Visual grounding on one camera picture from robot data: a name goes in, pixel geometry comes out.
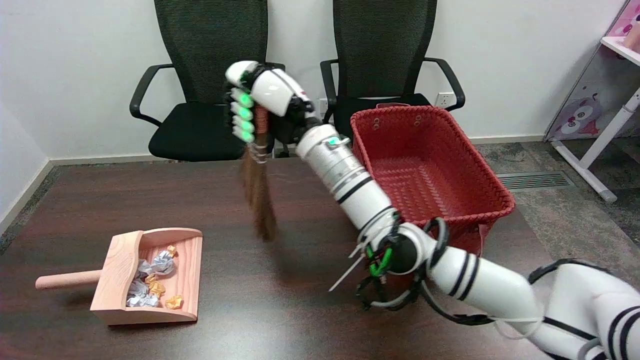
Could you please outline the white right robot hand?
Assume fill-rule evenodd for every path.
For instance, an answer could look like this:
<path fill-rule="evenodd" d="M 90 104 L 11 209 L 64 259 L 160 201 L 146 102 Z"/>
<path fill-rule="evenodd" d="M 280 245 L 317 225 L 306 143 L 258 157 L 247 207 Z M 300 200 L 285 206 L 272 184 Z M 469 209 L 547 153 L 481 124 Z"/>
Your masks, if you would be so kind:
<path fill-rule="evenodd" d="M 323 124 L 306 91 L 272 64 L 235 62 L 226 69 L 225 80 L 227 123 L 245 143 L 258 138 L 258 108 L 267 111 L 266 132 L 282 144 L 298 143 L 306 132 Z"/>

